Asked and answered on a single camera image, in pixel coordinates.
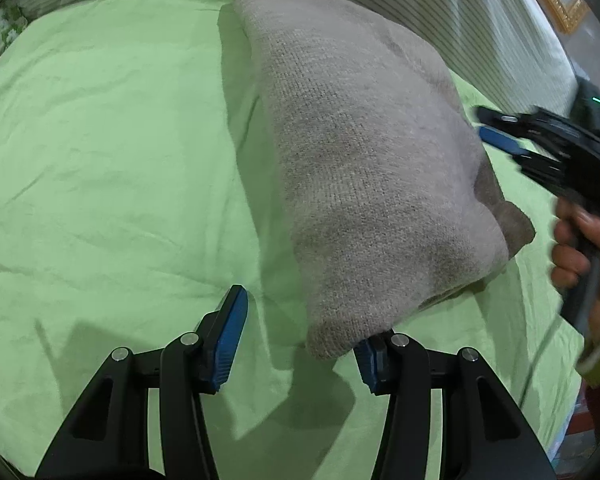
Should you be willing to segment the person's right hand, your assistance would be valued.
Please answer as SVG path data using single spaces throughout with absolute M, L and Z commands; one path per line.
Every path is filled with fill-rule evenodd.
M 600 248 L 600 217 L 589 214 L 580 206 L 560 198 L 556 204 L 554 227 L 554 246 L 550 253 L 552 272 L 550 280 L 558 290 L 567 290 L 578 284 L 591 261 L 576 248 L 577 235 L 582 234 Z M 588 339 L 584 356 L 587 356 L 600 344 L 600 292 L 596 303 L 588 316 Z

